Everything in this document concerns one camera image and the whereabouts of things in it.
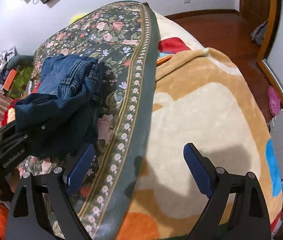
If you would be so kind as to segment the person's left hand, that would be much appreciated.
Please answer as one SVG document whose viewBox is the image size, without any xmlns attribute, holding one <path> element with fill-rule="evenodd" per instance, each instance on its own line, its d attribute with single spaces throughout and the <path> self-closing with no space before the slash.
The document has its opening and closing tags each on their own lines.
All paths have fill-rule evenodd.
<svg viewBox="0 0 283 240">
<path fill-rule="evenodd" d="M 20 175 L 17 168 L 15 168 L 9 175 L 4 179 L 4 184 L 0 187 L 0 204 L 3 204 L 1 198 L 6 197 L 7 193 L 15 193 L 16 187 L 19 183 Z"/>
</svg>

